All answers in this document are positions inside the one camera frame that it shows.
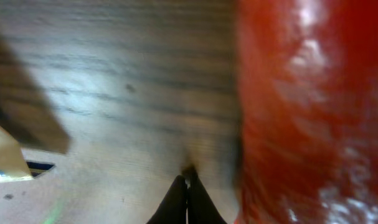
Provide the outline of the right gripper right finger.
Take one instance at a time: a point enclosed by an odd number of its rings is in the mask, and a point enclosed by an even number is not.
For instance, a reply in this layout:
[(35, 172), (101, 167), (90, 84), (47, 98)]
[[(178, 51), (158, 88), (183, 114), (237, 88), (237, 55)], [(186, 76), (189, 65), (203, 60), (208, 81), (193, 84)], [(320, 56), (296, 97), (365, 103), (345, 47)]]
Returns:
[(227, 224), (218, 212), (195, 169), (187, 170), (189, 224)]

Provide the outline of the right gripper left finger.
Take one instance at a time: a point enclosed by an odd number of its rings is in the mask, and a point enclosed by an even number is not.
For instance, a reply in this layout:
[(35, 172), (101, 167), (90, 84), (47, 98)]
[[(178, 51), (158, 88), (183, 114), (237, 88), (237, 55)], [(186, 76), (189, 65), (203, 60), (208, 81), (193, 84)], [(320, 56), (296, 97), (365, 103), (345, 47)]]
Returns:
[(178, 175), (147, 224), (186, 224), (187, 185)]

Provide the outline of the red snack bag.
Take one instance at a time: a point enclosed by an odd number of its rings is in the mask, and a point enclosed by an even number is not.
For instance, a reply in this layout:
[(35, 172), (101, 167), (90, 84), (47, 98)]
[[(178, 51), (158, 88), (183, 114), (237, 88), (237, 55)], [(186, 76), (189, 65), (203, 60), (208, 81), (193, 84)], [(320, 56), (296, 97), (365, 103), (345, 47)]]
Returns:
[(378, 0), (237, 2), (237, 223), (378, 223)]

